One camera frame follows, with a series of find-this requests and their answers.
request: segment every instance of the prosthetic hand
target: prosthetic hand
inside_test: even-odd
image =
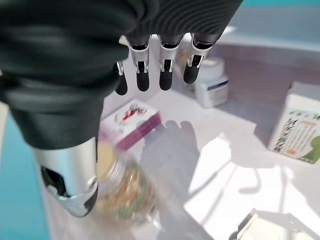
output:
[[[94,207],[97,136],[104,98],[127,92],[128,41],[137,87],[149,88],[149,39],[160,42],[161,89],[192,33],[184,81],[201,63],[242,0],[12,0],[0,4],[0,100],[34,151],[47,190],[72,215]]]

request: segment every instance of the white box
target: white box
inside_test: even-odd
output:
[[[128,150],[161,123],[158,110],[133,99],[100,121],[99,141]]]
[[[291,230],[255,214],[237,235],[237,240],[315,240],[299,230]]]
[[[291,85],[268,148],[311,164],[320,159],[320,85]]]

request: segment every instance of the white table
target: white table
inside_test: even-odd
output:
[[[161,92],[148,103],[159,109],[163,125],[130,152],[166,190],[164,198],[176,200],[171,210],[184,208],[215,240],[228,240],[253,209],[320,239],[320,163],[299,162],[265,146],[290,82],[319,84],[319,73],[233,60],[226,66],[227,104],[203,109],[174,90]],[[161,218],[160,224],[171,225]]]

